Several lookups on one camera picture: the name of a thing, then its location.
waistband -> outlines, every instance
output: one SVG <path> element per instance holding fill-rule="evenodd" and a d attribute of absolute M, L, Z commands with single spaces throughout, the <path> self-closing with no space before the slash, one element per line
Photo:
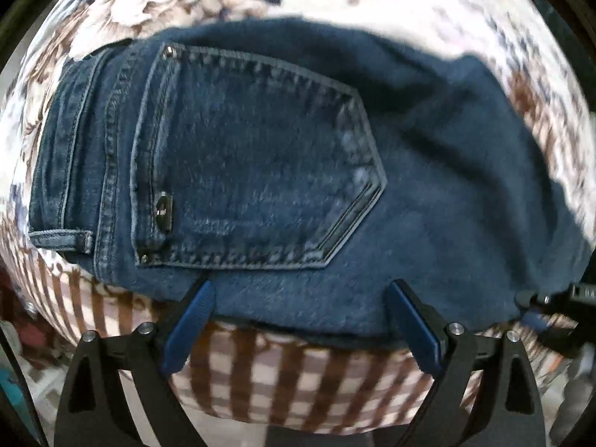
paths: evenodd
<path fill-rule="evenodd" d="M 67 63 L 63 70 L 42 132 L 32 184 L 29 238 L 35 247 L 94 254 L 110 239 L 104 234 L 110 234 L 110 227 L 103 230 L 101 222 L 102 216 L 113 213 L 115 122 L 121 101 L 131 98 L 125 88 L 142 50 L 129 44 L 129 39 L 109 44 L 81 61 Z M 101 199 L 87 204 L 98 210 L 99 227 L 89 221 L 88 228 L 72 228 L 67 216 L 73 175 L 81 167 L 76 155 L 90 133 L 98 133 L 97 145 L 105 151 L 105 163 L 96 162 L 97 167 L 104 166 Z"/>

jeans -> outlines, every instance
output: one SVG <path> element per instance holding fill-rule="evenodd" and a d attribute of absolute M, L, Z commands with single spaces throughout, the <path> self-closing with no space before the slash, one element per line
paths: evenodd
<path fill-rule="evenodd" d="M 301 20 L 168 29 L 65 70 L 31 240 L 99 280 L 310 340 L 399 337 L 395 278 L 448 321 L 515 318 L 591 253 L 497 80 Z"/>

pocket rivet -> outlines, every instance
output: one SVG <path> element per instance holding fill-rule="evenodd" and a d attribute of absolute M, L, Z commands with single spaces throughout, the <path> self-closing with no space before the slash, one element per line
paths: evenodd
<path fill-rule="evenodd" d="M 176 56 L 176 49 L 171 45 L 168 45 L 163 51 L 163 56 L 166 58 L 174 58 Z"/>
<path fill-rule="evenodd" d="M 172 232 L 172 195 L 161 192 L 155 207 L 155 221 L 157 228 L 164 234 Z"/>

black clamp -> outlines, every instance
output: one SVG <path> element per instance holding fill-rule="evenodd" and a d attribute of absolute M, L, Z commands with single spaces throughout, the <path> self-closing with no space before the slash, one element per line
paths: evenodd
<path fill-rule="evenodd" d="M 144 322 L 127 336 L 83 334 L 60 398 L 54 445 L 142 447 L 118 370 L 130 371 L 142 406 L 162 447 L 206 447 L 172 392 L 180 371 L 213 312 L 215 291 L 202 276 L 157 323 Z"/>
<path fill-rule="evenodd" d="M 400 447 L 543 447 L 540 395 L 516 331 L 502 338 L 476 336 L 422 304 L 403 280 L 387 291 L 390 321 L 397 325 L 420 369 L 434 377 Z M 472 413 L 461 422 L 460 404 L 473 371 L 482 380 Z"/>
<path fill-rule="evenodd" d="M 538 342 L 567 358 L 577 358 L 585 343 L 596 345 L 596 286 L 573 283 L 564 292 L 542 294 L 522 291 L 516 295 L 516 303 L 530 316 L 538 333 Z M 540 315 L 562 314 L 575 321 L 575 327 L 549 327 Z"/>
<path fill-rule="evenodd" d="M 160 445 L 205 447 L 168 376 L 184 365 L 214 300 L 213 286 L 200 280 L 157 324 L 143 323 L 128 336 L 106 339 L 85 333 L 64 384 L 54 445 L 78 447 L 84 436 L 89 447 L 142 447 L 118 374 L 128 370 Z M 515 331 L 497 339 L 448 324 L 403 280 L 389 286 L 387 306 L 420 368 L 434 377 L 400 447 L 545 445 L 538 388 Z M 460 405 L 475 370 L 484 374 L 467 418 Z"/>

metal bolt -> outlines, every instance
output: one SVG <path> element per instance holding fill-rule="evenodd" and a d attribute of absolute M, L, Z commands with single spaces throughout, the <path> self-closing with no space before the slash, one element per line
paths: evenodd
<path fill-rule="evenodd" d="M 507 331 L 507 339 L 510 340 L 512 343 L 516 343 L 520 340 L 520 335 L 517 334 L 515 331 L 510 330 Z"/>
<path fill-rule="evenodd" d="M 464 327 L 458 322 L 452 322 L 449 325 L 449 331 L 451 331 L 452 334 L 455 334 L 455 336 L 460 336 L 464 334 Z"/>
<path fill-rule="evenodd" d="M 33 317 L 37 316 L 38 314 L 38 310 L 37 307 L 35 307 L 35 304 L 29 301 L 25 302 L 25 311 L 27 311 L 28 314 Z"/>
<path fill-rule="evenodd" d="M 546 306 L 551 301 L 551 297 L 546 294 L 538 294 L 536 296 L 536 302 L 542 306 Z"/>
<path fill-rule="evenodd" d="M 176 49 L 171 45 L 168 45 L 165 50 L 163 51 L 163 55 L 166 58 L 175 57 L 176 56 Z"/>
<path fill-rule="evenodd" d="M 149 334 L 153 331 L 153 328 L 154 328 L 153 322 L 151 322 L 151 321 L 144 322 L 139 326 L 139 333 Z"/>
<path fill-rule="evenodd" d="M 95 339 L 96 336 L 97 336 L 97 333 L 95 331 L 89 330 L 89 331 L 85 331 L 83 333 L 83 336 L 81 336 L 81 339 L 86 343 L 90 343 L 91 341 L 93 341 Z"/>

